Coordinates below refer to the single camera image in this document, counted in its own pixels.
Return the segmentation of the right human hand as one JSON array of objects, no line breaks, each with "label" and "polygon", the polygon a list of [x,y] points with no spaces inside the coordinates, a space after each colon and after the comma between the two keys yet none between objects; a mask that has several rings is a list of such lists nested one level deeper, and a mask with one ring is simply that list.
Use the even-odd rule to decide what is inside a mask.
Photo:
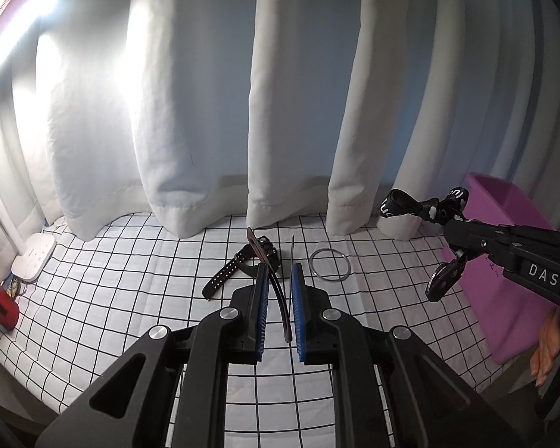
[{"label": "right human hand", "polygon": [[553,309],[538,333],[538,346],[530,358],[530,373],[541,387],[560,354],[560,309]]}]

